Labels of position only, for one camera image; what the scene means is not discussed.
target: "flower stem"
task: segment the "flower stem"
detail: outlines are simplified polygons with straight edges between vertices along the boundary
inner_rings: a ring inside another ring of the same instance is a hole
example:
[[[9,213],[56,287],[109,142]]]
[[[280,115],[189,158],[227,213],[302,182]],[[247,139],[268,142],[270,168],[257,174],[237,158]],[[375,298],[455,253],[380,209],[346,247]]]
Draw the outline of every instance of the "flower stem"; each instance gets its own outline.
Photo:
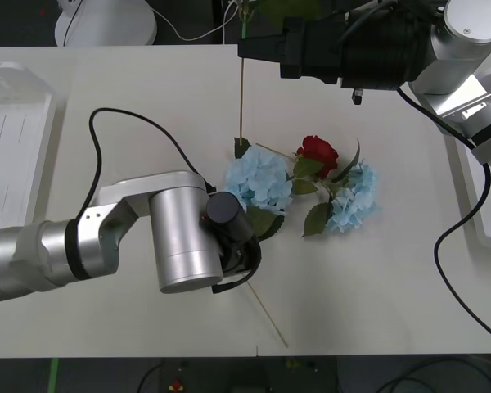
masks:
[[[270,147],[267,147],[267,146],[261,145],[260,143],[255,143],[255,145],[256,145],[256,146],[263,147],[263,148],[264,148],[264,149],[266,149],[266,150],[272,151],[273,153],[278,154],[279,156],[284,156],[284,157],[285,157],[285,158],[287,158],[288,160],[295,161],[295,159],[294,159],[293,157],[290,157],[290,156],[288,156],[287,154],[284,154],[284,153],[280,153],[279,151],[273,150],[273,149],[272,149],[272,148],[270,148]]]
[[[324,187],[324,189],[327,191],[327,193],[328,193],[329,195],[331,195],[333,198],[335,197],[335,194],[333,193],[333,191],[331,191],[331,190],[329,189],[329,187],[328,187],[328,186],[326,186],[326,184],[324,184],[324,182],[323,182],[322,180],[318,180],[318,182],[319,182],[319,183],[322,185],[322,187]]]

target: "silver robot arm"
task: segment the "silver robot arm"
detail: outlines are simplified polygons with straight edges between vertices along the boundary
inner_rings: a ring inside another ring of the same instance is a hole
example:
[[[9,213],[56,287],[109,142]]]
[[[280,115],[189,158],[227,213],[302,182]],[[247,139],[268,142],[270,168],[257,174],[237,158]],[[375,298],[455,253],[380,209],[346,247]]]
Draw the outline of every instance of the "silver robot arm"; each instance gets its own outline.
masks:
[[[491,0],[451,0],[433,26],[425,69],[409,86],[429,111],[470,139],[473,155],[491,166],[491,70],[476,69],[491,53]]]
[[[364,2],[336,0],[340,12],[323,20],[286,18],[280,35],[241,40],[238,56],[278,62],[282,78],[352,88],[355,105],[364,89],[409,83],[421,105],[472,140],[478,161],[491,165],[491,71],[473,75],[491,53],[491,0],[449,0],[443,13],[434,0],[349,6]]]
[[[200,175],[171,172],[102,188],[78,223],[0,229],[0,301],[115,273],[120,241],[145,216],[163,293],[225,291],[239,282],[217,286],[224,276],[258,268],[258,241],[236,198],[209,196]]]

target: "white table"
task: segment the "white table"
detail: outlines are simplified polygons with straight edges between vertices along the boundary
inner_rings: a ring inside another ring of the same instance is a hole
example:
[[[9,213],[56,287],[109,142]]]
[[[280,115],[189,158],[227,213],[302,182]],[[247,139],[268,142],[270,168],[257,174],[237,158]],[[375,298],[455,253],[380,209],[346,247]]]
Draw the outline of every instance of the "white table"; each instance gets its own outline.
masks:
[[[223,185],[238,130],[236,47],[0,48],[0,61],[23,63],[69,98],[53,129],[38,217],[69,219],[79,209],[95,168],[88,117],[99,106],[156,120]],[[367,91],[354,106],[348,90],[278,73],[274,64],[245,64],[251,141],[291,152],[317,134],[350,160],[359,138],[381,174],[382,210],[362,229],[301,239],[313,196],[297,199],[282,231],[263,244],[252,284],[289,349],[247,287],[160,294],[150,222],[142,219],[122,242],[117,274],[1,303],[0,358],[491,352],[491,337],[451,297],[432,256],[436,238],[469,209],[457,166],[453,181],[453,142],[396,93]],[[96,124],[101,185],[185,168],[147,124],[114,114]],[[491,326],[491,250],[472,225],[451,236],[440,257]]]

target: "white tray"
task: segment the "white tray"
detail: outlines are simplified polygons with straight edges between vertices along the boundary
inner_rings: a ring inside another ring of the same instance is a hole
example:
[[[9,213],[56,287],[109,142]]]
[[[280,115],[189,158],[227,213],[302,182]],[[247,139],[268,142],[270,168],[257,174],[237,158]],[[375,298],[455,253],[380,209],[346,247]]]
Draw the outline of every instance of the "white tray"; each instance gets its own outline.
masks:
[[[0,228],[33,220],[55,109],[47,83],[0,63]]]

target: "floor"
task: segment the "floor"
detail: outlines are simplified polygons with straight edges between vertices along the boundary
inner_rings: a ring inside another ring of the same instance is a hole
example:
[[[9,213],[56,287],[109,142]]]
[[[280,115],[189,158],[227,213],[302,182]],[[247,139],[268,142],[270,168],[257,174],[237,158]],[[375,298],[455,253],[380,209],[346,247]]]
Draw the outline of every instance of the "floor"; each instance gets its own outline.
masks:
[[[375,393],[433,356],[350,356],[253,359],[60,359],[57,393],[132,393],[153,366],[139,393]],[[394,393],[491,393],[491,355],[460,356],[412,375],[427,383],[401,382]],[[49,391],[50,359],[0,359],[0,393]],[[485,375],[475,368],[480,368]]]

